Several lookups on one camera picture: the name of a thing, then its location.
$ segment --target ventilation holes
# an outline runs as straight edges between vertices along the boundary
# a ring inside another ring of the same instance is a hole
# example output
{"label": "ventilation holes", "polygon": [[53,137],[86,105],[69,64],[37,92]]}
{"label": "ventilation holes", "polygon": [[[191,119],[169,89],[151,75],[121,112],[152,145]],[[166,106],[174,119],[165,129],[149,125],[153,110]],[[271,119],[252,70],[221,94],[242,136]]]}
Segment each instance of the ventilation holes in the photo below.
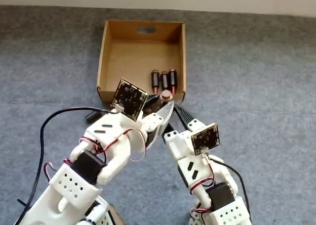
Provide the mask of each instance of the ventilation holes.
{"label": "ventilation holes", "polygon": [[102,127],[104,127],[104,128],[112,128],[113,125],[102,125]]}
{"label": "ventilation holes", "polygon": [[193,164],[194,164],[193,162],[190,162],[190,163],[189,163],[188,171],[192,170]]}
{"label": "ventilation holes", "polygon": [[192,175],[192,179],[195,180],[198,176],[198,171],[194,170],[193,175]]}
{"label": "ventilation holes", "polygon": [[96,134],[105,134],[105,130],[95,130]]}

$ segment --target black wire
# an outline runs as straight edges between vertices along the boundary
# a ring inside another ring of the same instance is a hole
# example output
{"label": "black wire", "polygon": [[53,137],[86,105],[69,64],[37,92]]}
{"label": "black wire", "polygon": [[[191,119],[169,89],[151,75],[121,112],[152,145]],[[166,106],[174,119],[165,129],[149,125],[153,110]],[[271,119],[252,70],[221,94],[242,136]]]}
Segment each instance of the black wire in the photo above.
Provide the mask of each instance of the black wire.
{"label": "black wire", "polygon": [[243,183],[243,179],[241,177],[241,175],[238,173],[238,171],[236,171],[233,167],[225,164],[224,162],[220,162],[220,161],[217,161],[213,158],[210,158],[208,157],[209,160],[212,160],[213,162],[217,163],[217,164],[220,164],[224,167],[227,167],[229,169],[231,169],[233,172],[236,173],[236,175],[239,177],[239,180],[240,180],[240,183],[241,183],[241,187],[242,187],[242,191],[243,191],[243,194],[244,194],[244,197],[245,197],[245,201],[246,201],[246,207],[247,207],[247,210],[248,210],[248,213],[249,213],[249,217],[250,217],[250,221],[251,221],[251,214],[250,214],[250,206],[249,206],[249,200],[248,200],[248,196],[247,196],[247,192],[246,192],[246,187],[245,187],[245,184]]}
{"label": "black wire", "polygon": [[35,192],[36,192],[36,188],[37,185],[39,183],[39,179],[40,179],[40,172],[41,172],[41,168],[43,165],[43,160],[44,160],[44,129],[45,126],[47,125],[47,123],[54,118],[55,116],[64,113],[64,112],[68,112],[68,111],[77,111],[77,110],[92,110],[95,112],[105,112],[105,113],[110,113],[110,114],[116,114],[115,112],[111,112],[109,110],[106,109],[102,109],[102,108],[95,108],[95,107],[70,107],[70,108],[65,108],[59,111],[56,111],[55,113],[51,114],[46,120],[45,122],[42,124],[41,128],[40,128],[40,157],[39,157],[39,167],[36,173],[36,177],[33,183],[33,187],[32,187],[32,191],[31,194],[29,196],[28,202],[26,203],[24,210],[22,211],[20,217],[18,218],[18,220],[16,221],[16,223],[14,223],[14,225],[19,225],[22,221],[22,219],[24,218],[26,212],[29,210],[31,202],[34,198]]}

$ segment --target white plastic bracket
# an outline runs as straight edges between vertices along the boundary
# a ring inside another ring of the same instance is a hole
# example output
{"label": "white plastic bracket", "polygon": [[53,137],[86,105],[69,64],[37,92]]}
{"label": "white plastic bracket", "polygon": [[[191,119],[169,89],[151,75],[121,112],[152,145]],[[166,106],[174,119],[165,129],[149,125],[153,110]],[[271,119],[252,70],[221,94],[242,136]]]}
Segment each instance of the white plastic bracket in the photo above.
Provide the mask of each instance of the white plastic bracket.
{"label": "white plastic bracket", "polygon": [[78,209],[89,207],[102,188],[89,184],[67,164],[63,164],[49,184]]}
{"label": "white plastic bracket", "polygon": [[249,213],[241,197],[235,196],[235,201],[210,213],[207,219],[212,225],[251,224]]}

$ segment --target cable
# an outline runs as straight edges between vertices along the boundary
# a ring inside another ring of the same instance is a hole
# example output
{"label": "cable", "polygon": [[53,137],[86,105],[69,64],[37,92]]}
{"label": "cable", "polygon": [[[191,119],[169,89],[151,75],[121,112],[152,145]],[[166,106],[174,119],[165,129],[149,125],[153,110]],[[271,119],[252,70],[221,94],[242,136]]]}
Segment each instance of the cable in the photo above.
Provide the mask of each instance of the cable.
{"label": "cable", "polygon": [[45,174],[45,176],[46,176],[46,178],[47,178],[47,180],[48,180],[48,182],[49,182],[49,181],[50,181],[50,176],[49,176],[47,167],[50,167],[54,172],[56,172],[56,170],[55,170],[55,168],[54,168],[54,166],[53,166],[53,164],[52,164],[51,162],[46,162],[46,163],[44,164],[44,167],[43,167],[44,174]]}
{"label": "cable", "polygon": [[251,214],[250,214],[250,206],[249,206],[249,200],[248,200],[248,196],[247,196],[247,192],[246,192],[246,187],[245,187],[245,184],[243,183],[243,179],[241,177],[241,175],[238,173],[238,171],[236,171],[233,167],[225,164],[224,162],[220,162],[220,161],[217,161],[213,158],[210,158],[208,156],[208,159],[209,160],[212,160],[213,162],[219,164],[219,165],[222,165],[224,167],[227,167],[228,169],[231,169],[233,172],[236,173],[236,175],[239,177],[239,180],[240,180],[240,183],[241,183],[241,187],[242,187],[242,191],[243,191],[243,194],[244,194],[244,197],[245,197],[245,201],[246,201],[246,207],[247,207],[247,210],[248,210],[248,213],[249,213],[249,217],[250,217],[250,221],[251,221]]}
{"label": "cable", "polygon": [[110,113],[110,114],[117,114],[117,112],[111,112],[109,110],[106,109],[102,109],[102,108],[95,108],[95,107],[70,107],[70,108],[66,108],[66,109],[62,109],[59,111],[56,111],[55,113],[51,114],[42,124],[41,128],[40,128],[40,157],[39,157],[39,166],[38,166],[38,170],[35,176],[35,180],[33,183],[33,187],[32,187],[32,191],[30,193],[28,202],[26,203],[21,215],[19,216],[18,220],[16,221],[16,223],[14,223],[14,225],[19,225],[22,221],[22,219],[24,218],[26,212],[29,210],[31,202],[34,198],[35,192],[36,192],[36,188],[37,185],[39,183],[39,179],[40,179],[40,171],[43,165],[43,160],[44,160],[44,129],[45,126],[47,125],[47,123],[54,118],[55,116],[64,113],[64,112],[68,112],[68,111],[78,111],[78,110],[91,110],[91,111],[95,111],[95,112],[105,112],[105,113]]}
{"label": "cable", "polygon": [[211,187],[211,186],[215,185],[215,183],[216,183],[216,182],[215,182],[214,171],[213,171],[213,168],[212,168],[211,164],[208,162],[207,156],[204,155],[204,154],[202,154],[202,155],[203,155],[203,157],[206,159],[207,165],[208,165],[208,167],[209,167],[209,169],[210,169],[210,171],[211,171],[211,173],[212,173],[212,177],[213,177],[213,181],[212,181],[211,184],[207,184],[207,185],[203,184],[203,186],[204,186],[204,187]]}
{"label": "cable", "polygon": [[143,155],[139,158],[139,159],[133,159],[132,157],[130,157],[130,159],[133,161],[133,162],[139,162],[140,160],[142,160],[146,154],[146,142],[145,142],[145,139],[144,139],[144,136],[142,134],[142,132],[138,129],[135,129],[135,128],[128,128],[126,129],[124,132],[122,132],[120,135],[118,135],[112,142],[110,142],[104,149],[100,150],[99,149],[99,145],[94,145],[94,150],[96,152],[96,154],[99,154],[99,153],[102,153],[102,152],[106,152],[110,147],[112,147],[115,143],[117,143],[119,141],[119,137],[121,137],[122,135],[127,135],[127,133],[131,130],[136,130],[142,137],[142,141],[143,141],[143,146],[144,146],[144,152],[143,152]]}
{"label": "cable", "polygon": [[191,186],[191,188],[190,188],[190,194],[192,194],[192,191],[193,191],[196,187],[198,187],[200,184],[203,184],[204,182],[206,182],[206,181],[208,181],[208,180],[212,180],[211,185],[214,183],[214,178],[212,178],[212,177],[205,177],[205,178],[203,178],[203,179],[201,179],[201,180],[198,180],[196,183],[194,183],[194,184]]}

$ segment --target gray carpet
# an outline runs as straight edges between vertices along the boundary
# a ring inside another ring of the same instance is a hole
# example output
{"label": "gray carpet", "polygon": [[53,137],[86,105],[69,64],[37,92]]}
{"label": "gray carpet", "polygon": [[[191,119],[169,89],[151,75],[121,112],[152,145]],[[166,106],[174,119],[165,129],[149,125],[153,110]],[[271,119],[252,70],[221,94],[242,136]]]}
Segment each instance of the gray carpet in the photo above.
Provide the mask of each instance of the gray carpet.
{"label": "gray carpet", "polygon": [[[12,224],[22,211],[16,199],[28,198],[46,117],[63,107],[101,106],[95,82],[109,18],[186,22],[184,106],[207,124],[219,123],[221,146],[213,153],[242,174],[253,223],[316,224],[316,19],[6,6],[0,7],[0,224]],[[45,161],[59,167],[68,157],[86,128],[85,114],[65,113],[47,126]],[[37,197],[46,186],[42,176]],[[187,224],[194,200],[162,140],[103,195],[128,225]]]}

